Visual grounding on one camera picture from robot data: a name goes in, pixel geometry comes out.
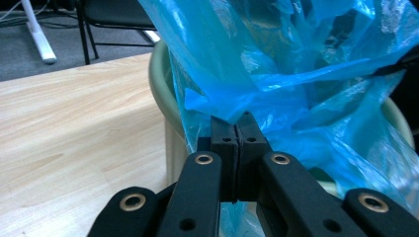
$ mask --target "black chair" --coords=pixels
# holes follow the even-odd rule
[[[76,0],[76,9],[86,64],[90,64],[90,58],[85,25],[96,59],[99,58],[96,45],[154,46],[154,41],[144,31],[156,31],[156,29],[137,0]],[[94,42],[90,26],[138,30],[149,43]]]

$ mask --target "chair leg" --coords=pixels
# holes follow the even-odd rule
[[[84,61],[86,65],[89,65],[90,64],[89,50],[87,48],[86,33],[84,31],[84,18],[82,15],[83,9],[82,9],[80,1],[76,1],[76,9],[77,9],[78,25],[79,25],[79,30],[80,30],[80,38],[81,38],[81,43],[83,45]]]
[[[93,52],[95,53],[95,58],[98,59],[99,58],[98,51],[96,50],[96,44],[95,44],[95,41],[93,40],[92,30],[90,30],[89,24],[86,24],[86,29],[87,29],[87,35],[89,35],[90,43],[92,44]]]

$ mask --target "brass grommet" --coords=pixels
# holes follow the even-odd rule
[[[146,198],[142,194],[127,195],[120,201],[120,208],[124,211],[135,211],[142,208],[145,201]]]
[[[195,162],[197,162],[200,165],[207,165],[210,164],[212,161],[213,158],[210,155],[199,155],[195,158]]]
[[[364,207],[374,212],[386,213],[389,211],[387,203],[373,195],[362,193],[358,196],[358,201]]]
[[[283,154],[273,154],[271,159],[279,165],[288,165],[291,162],[290,158]]]

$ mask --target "plastic bag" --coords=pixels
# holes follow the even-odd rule
[[[190,152],[210,116],[249,111],[274,150],[324,170],[341,197],[378,190],[419,216],[418,157],[380,108],[404,72],[372,76],[419,42],[408,0],[139,2],[172,53]]]

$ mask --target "light wood tabletop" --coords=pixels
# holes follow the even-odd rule
[[[0,236],[86,236],[118,191],[166,187],[149,58],[0,83]]]

